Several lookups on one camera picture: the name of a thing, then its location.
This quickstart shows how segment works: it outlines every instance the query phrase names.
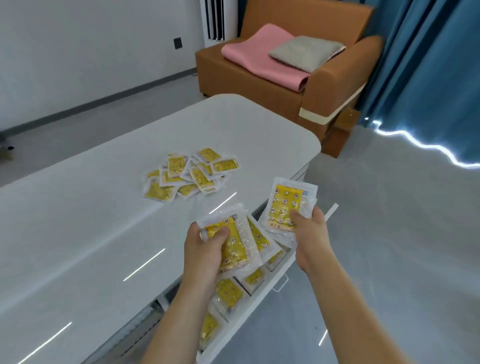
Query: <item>folded pink yoga mat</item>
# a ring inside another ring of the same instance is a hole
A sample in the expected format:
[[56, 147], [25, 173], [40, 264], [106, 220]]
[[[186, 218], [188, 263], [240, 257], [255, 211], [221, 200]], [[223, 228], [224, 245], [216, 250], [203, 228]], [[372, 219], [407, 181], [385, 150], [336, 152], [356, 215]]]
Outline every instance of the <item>folded pink yoga mat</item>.
[[246, 41], [226, 44], [222, 48], [222, 54], [228, 60], [239, 64], [265, 80], [300, 92], [310, 74], [286, 66], [268, 55], [272, 49], [292, 38], [294, 36], [282, 28], [273, 24], [266, 24]]

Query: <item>sofa backrest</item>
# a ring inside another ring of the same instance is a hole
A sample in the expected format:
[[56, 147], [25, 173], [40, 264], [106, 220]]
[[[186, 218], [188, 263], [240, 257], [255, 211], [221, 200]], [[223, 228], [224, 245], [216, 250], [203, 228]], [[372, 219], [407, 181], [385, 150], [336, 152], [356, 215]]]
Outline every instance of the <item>sofa backrest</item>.
[[247, 39], [267, 23], [294, 36], [312, 36], [343, 43], [360, 40], [373, 8], [335, 0], [248, 0], [241, 38]]

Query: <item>sofa armrest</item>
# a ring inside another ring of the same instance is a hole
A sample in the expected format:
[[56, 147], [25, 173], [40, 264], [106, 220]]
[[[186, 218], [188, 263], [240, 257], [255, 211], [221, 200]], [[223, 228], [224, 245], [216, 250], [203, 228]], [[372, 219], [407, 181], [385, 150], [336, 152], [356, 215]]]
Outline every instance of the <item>sofa armrest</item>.
[[380, 36], [369, 36], [347, 48], [307, 81], [299, 115], [316, 124], [329, 123], [360, 93], [382, 52]]

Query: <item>white air conditioner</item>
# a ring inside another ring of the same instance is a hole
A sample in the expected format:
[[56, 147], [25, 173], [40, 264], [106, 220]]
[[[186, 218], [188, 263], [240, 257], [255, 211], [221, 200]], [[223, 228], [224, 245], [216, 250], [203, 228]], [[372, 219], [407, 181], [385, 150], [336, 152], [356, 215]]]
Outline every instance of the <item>white air conditioner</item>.
[[237, 37], [238, 0], [200, 0], [205, 47]]

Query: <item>white table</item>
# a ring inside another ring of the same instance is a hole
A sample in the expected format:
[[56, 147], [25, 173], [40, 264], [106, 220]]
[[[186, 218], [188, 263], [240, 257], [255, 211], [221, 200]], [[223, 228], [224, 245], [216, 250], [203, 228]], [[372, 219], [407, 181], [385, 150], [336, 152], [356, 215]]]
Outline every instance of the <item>white table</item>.
[[161, 208], [142, 198], [141, 176], [168, 152], [204, 146], [238, 156], [241, 170], [227, 185], [250, 211], [268, 198], [274, 177], [292, 178], [320, 152], [306, 129], [219, 95], [0, 188], [2, 363], [19, 363], [69, 323], [24, 363], [81, 363], [178, 279], [194, 199]]

